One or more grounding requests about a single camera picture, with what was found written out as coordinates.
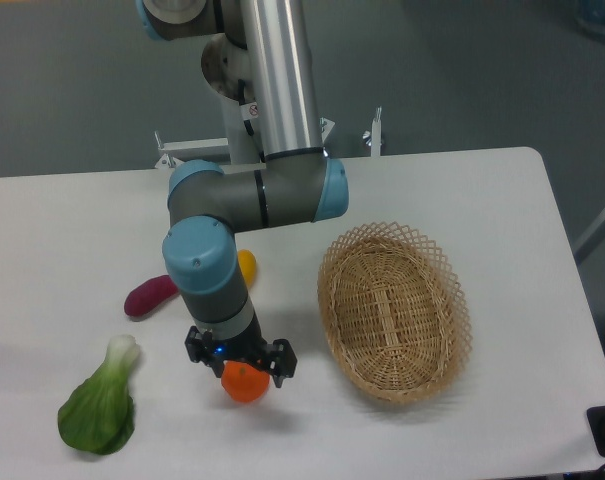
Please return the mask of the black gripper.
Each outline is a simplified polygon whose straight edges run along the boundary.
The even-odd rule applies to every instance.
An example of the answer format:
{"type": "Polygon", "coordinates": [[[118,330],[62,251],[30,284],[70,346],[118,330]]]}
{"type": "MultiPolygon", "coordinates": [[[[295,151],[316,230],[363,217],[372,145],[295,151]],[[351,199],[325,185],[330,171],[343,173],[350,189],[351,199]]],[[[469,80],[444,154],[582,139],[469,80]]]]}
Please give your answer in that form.
{"type": "Polygon", "coordinates": [[[286,339],[266,343],[256,314],[241,333],[224,340],[220,340],[214,330],[220,323],[205,326],[204,331],[196,326],[189,329],[185,347],[190,361],[210,368],[216,378],[222,377],[225,360],[253,362],[255,359],[257,369],[266,372],[276,388],[294,376],[297,357],[291,343],[286,339]]]}

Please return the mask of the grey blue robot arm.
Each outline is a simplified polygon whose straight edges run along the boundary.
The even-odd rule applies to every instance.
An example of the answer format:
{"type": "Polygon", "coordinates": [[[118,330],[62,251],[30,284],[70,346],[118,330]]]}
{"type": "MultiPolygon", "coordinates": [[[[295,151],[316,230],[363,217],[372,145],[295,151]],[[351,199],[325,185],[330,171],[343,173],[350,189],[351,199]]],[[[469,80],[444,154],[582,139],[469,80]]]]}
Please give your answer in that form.
{"type": "Polygon", "coordinates": [[[156,39],[211,35],[227,55],[224,81],[240,103],[257,105],[260,168],[226,173],[191,160],[169,180],[170,228],[162,244],[167,272],[193,318],[190,359],[216,375],[231,361],[270,375],[293,376],[297,359],[285,339],[266,341],[239,266],[238,233],[317,222],[348,208],[346,172],[324,155],[302,5],[297,1],[140,1],[156,39]]]}

